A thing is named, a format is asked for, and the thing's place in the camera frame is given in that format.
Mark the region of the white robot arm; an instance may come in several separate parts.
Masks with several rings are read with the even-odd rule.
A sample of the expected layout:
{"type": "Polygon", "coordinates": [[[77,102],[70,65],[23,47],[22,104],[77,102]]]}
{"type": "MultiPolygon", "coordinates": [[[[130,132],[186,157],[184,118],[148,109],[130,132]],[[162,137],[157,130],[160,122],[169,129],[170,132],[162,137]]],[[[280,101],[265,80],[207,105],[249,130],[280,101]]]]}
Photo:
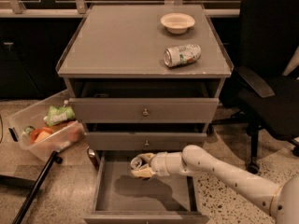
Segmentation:
{"type": "Polygon", "coordinates": [[[299,176],[279,185],[220,161],[197,145],[188,145],[181,152],[141,153],[131,160],[130,166],[132,175],[138,178],[210,173],[272,217],[276,224],[299,224],[299,176]]]}

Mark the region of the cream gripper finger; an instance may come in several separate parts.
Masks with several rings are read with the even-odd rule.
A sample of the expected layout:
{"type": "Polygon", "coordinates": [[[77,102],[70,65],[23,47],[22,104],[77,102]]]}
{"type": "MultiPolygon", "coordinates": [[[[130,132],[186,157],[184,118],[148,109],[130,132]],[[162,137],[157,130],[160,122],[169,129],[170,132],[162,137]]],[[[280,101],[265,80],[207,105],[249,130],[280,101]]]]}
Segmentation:
{"type": "Polygon", "coordinates": [[[152,178],[155,175],[155,173],[149,167],[146,167],[144,169],[132,170],[131,173],[134,177],[143,179],[152,178]]]}
{"type": "Polygon", "coordinates": [[[150,163],[151,159],[155,156],[154,153],[142,153],[137,157],[145,163],[150,163]]]}

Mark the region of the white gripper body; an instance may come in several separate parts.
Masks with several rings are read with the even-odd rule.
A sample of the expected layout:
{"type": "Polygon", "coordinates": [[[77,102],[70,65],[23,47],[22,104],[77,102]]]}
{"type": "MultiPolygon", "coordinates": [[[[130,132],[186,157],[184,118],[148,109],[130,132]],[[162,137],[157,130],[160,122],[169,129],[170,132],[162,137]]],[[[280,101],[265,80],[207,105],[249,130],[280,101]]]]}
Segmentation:
{"type": "Polygon", "coordinates": [[[166,166],[166,152],[159,152],[150,160],[150,167],[152,171],[158,176],[168,176],[166,166]]]}

